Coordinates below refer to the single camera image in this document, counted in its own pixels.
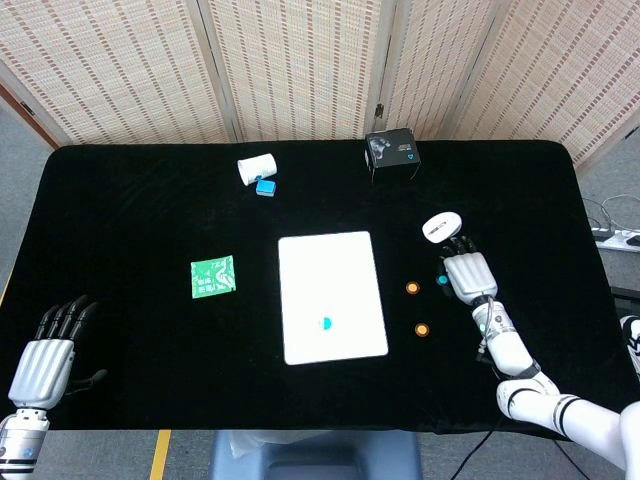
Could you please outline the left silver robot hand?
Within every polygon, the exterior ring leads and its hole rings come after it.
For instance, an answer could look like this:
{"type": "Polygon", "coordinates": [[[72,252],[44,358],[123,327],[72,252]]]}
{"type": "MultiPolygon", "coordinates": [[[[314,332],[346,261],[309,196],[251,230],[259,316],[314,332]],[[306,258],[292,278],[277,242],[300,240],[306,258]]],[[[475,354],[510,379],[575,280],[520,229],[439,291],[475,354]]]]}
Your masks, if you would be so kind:
{"type": "Polygon", "coordinates": [[[35,335],[21,354],[8,398],[19,409],[49,411],[68,395],[92,389],[108,374],[72,381],[75,347],[98,307],[87,295],[50,307],[41,317],[35,335]]]}

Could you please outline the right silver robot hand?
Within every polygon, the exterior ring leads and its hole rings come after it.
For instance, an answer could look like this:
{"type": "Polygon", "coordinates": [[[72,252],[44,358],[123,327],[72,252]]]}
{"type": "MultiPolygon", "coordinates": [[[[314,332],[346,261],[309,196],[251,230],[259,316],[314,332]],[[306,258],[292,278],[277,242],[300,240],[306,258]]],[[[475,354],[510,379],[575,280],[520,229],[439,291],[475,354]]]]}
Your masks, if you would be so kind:
{"type": "Polygon", "coordinates": [[[442,263],[453,292],[464,304],[477,306],[497,297],[498,286],[489,265],[468,237],[447,239],[442,263]]]}

